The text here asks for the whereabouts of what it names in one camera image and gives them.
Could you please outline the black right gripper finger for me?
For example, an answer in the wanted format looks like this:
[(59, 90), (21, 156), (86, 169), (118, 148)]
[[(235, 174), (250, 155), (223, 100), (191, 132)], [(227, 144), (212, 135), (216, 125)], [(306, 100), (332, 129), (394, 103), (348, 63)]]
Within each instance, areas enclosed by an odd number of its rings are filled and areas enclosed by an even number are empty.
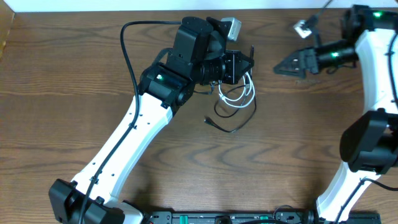
[(296, 78), (305, 78), (305, 70), (301, 69), (300, 67), (290, 67), (288, 65), (276, 65), (274, 67), (274, 73), (279, 74), (279, 75), (287, 75), (291, 77), (296, 77)]
[(278, 67), (299, 67), (300, 66), (300, 51), (296, 50), (290, 55), (286, 56), (278, 65)]

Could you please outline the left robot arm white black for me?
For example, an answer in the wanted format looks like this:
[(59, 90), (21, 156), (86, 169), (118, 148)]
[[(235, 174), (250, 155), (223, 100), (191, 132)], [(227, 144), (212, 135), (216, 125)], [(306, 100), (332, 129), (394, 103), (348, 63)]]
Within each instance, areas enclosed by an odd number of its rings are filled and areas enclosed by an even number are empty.
[(154, 137), (170, 123), (197, 85), (235, 85), (254, 60), (226, 44), (238, 38), (241, 22), (233, 17), (185, 17), (178, 22), (171, 48), (162, 49), (139, 78), (128, 111), (95, 157), (71, 181), (57, 179), (49, 189), (60, 223), (132, 223), (148, 216), (119, 195), (126, 179)]

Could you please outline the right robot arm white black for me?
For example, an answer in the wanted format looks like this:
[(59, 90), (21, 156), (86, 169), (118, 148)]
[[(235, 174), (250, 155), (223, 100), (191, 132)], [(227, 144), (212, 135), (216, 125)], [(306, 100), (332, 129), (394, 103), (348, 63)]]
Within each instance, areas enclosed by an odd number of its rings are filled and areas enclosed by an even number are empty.
[(341, 163), (328, 188), (301, 223), (379, 223), (375, 213), (351, 213), (353, 205), (380, 176), (397, 166), (397, 13), (353, 5), (341, 20), (341, 40), (323, 44), (318, 14), (294, 25), (312, 47), (296, 50), (274, 67), (276, 74), (305, 78), (322, 70), (361, 66), (362, 116), (340, 139)]

